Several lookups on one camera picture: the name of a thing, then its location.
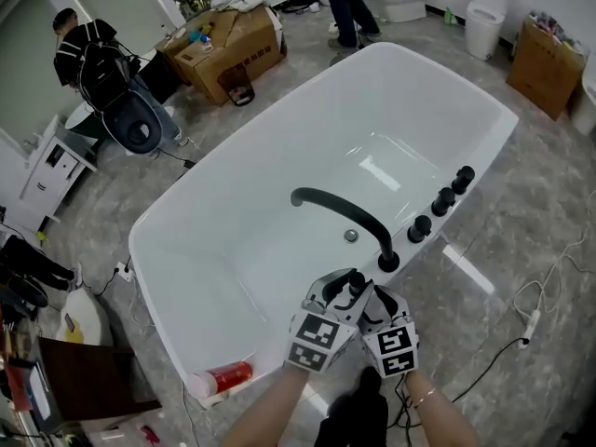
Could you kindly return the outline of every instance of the white bathtub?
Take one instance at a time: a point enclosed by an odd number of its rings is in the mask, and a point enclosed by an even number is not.
[[[182,379],[248,357],[257,376],[268,373],[315,279],[355,267],[384,284],[398,273],[378,268],[376,239],[348,219],[295,208],[293,189],[323,189],[367,210],[391,233],[401,269],[430,239],[408,241],[413,218],[428,215],[437,234],[449,218],[430,212],[439,190],[464,165],[476,171],[473,186],[517,121],[467,80],[389,43],[255,117],[130,233],[142,293]],[[352,245],[344,241],[351,228],[359,231]]]

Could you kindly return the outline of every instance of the cardboard box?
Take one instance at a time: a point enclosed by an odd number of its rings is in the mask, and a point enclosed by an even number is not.
[[[176,34],[184,28],[185,32],[180,38],[172,38],[170,40],[164,38],[155,45],[155,49],[160,53],[163,53],[174,73],[176,73],[187,85],[190,85],[190,80],[186,77],[186,74],[184,74],[183,68],[176,61],[176,55],[191,44],[190,33],[193,30],[198,30],[210,21],[213,21],[214,14],[215,12],[212,10],[201,13],[174,32],[174,34]]]
[[[274,24],[265,7],[257,7],[249,13],[220,12],[212,21],[213,51],[204,53],[203,45],[196,42],[180,52],[176,61],[196,89],[213,102],[224,104],[229,98],[217,78],[225,70],[243,64],[249,79],[254,81],[280,62],[287,51],[285,44],[279,47]]]
[[[507,82],[557,120],[579,83],[584,66],[582,55],[557,44],[526,20]]]

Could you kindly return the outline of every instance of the bracelet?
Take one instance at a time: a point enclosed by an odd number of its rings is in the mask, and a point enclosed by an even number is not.
[[[420,406],[420,404],[422,404],[422,403],[425,401],[425,399],[426,399],[426,398],[428,398],[428,397],[432,396],[432,395],[435,393],[435,391],[436,391],[436,390],[437,390],[437,388],[430,389],[430,390],[429,390],[429,391],[428,391],[428,392],[425,394],[425,396],[424,396],[423,398],[421,398],[421,399],[420,399],[418,402],[416,402],[416,403],[413,405],[413,407],[414,407],[415,409],[418,409],[418,407]]]

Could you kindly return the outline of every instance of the floor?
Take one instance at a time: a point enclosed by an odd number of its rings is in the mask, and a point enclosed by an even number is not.
[[[325,8],[317,14],[286,16],[289,57],[255,83],[257,98],[243,108],[229,103],[210,107],[189,88],[176,93],[170,100],[175,119],[193,143],[172,148],[175,154],[200,160],[270,104],[324,71],[335,56],[325,46],[330,21]],[[488,63],[470,57],[463,28],[444,26],[442,19],[429,16],[383,24],[382,30],[387,41],[451,68],[520,117],[494,164],[440,236],[391,283],[413,310],[421,338],[421,369],[453,398],[501,347],[523,334],[522,322],[511,308],[514,292],[524,282],[545,276],[560,251],[580,238],[587,224],[585,200],[596,189],[596,151],[566,117],[551,121],[506,85],[509,63],[504,53]],[[184,173],[179,161],[163,155],[157,161],[126,157],[114,144],[101,149],[98,164],[100,170],[87,176],[63,208],[63,222],[49,226],[46,245],[49,255],[63,264],[80,260],[85,281],[94,291],[104,287],[117,261],[128,259],[128,235],[136,219]],[[582,247],[573,249],[580,265],[596,255],[593,240],[590,234]],[[459,401],[482,445],[557,445],[564,430],[580,421],[596,386],[591,328],[596,318],[595,281],[563,261],[559,308],[543,315],[527,349],[509,349]],[[548,306],[555,302],[556,291],[555,277],[548,287]],[[50,296],[54,305],[61,305],[62,293],[51,291]],[[135,349],[164,408],[93,439],[97,445],[146,445],[137,429],[148,424],[164,445],[184,442],[192,447],[186,403],[201,447],[218,445],[275,375],[208,412],[188,397],[183,401],[180,378],[155,329],[137,326],[131,319],[133,297],[138,299],[132,312],[143,325],[149,319],[142,297],[122,279],[108,286],[101,303],[119,343]],[[531,310],[536,301],[532,288],[521,298],[521,306]],[[57,323],[57,312],[42,313],[40,326],[46,335]],[[280,445],[313,445],[326,405],[354,384],[366,363],[353,347],[329,373],[313,376]],[[398,409],[394,385],[395,381],[383,387],[391,416]],[[413,442],[426,445],[421,428],[413,430]],[[405,445],[403,431],[391,428],[387,444]]]

